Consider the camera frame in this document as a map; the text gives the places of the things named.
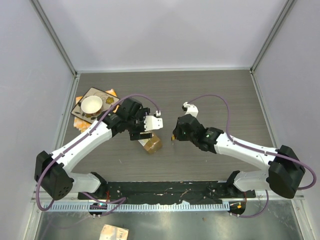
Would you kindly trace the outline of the brown cardboard express box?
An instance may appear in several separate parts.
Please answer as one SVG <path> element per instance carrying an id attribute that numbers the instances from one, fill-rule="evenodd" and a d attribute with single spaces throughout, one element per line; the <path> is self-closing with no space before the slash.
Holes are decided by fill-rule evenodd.
<path id="1" fill-rule="evenodd" d="M 149 133 L 152 134 L 151 138 L 140 139 L 138 142 L 142 145 L 145 151 L 151 155 L 160 150 L 163 147 L 163 143 L 153 131 L 149 131 Z"/>

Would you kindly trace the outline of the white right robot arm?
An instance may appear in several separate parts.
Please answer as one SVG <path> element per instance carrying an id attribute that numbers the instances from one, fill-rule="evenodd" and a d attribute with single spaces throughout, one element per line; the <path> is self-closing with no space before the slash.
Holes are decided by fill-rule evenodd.
<path id="1" fill-rule="evenodd" d="M 263 147 L 228 136 L 221 129 L 204 127 L 191 114 L 178 117 L 172 134 L 175 140 L 189 141 L 204 152 L 233 157 L 259 169 L 236 170 L 229 176 L 225 190 L 233 198 L 246 191 L 268 190 L 293 199 L 306 172 L 292 148 Z"/>

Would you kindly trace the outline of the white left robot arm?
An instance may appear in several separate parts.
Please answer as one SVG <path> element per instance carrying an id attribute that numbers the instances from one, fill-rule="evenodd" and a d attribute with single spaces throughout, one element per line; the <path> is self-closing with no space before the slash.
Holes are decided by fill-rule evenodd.
<path id="1" fill-rule="evenodd" d="M 107 192 L 107 182 L 96 172 L 74 173 L 75 166 L 99 145 L 117 134 L 129 132 L 130 140 L 152 137 L 152 131 L 163 127 L 160 110 L 150 114 L 148 107 L 132 97 L 117 102 L 117 109 L 110 107 L 103 112 L 83 133 L 65 146 L 36 156 L 34 179 L 37 182 L 36 199 L 40 189 L 45 190 L 53 201 L 59 201 L 69 193 L 82 193 L 100 200 Z"/>

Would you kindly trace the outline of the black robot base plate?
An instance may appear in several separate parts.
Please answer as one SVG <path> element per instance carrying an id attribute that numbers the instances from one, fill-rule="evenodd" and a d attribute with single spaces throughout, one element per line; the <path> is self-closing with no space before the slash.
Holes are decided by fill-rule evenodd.
<path id="1" fill-rule="evenodd" d="M 220 204 L 223 199 L 255 198 L 249 190 L 241 192 L 231 184 L 219 181 L 136 181 L 108 182 L 101 200 L 126 198 L 132 205 L 173 205 L 183 201 L 191 205 Z"/>

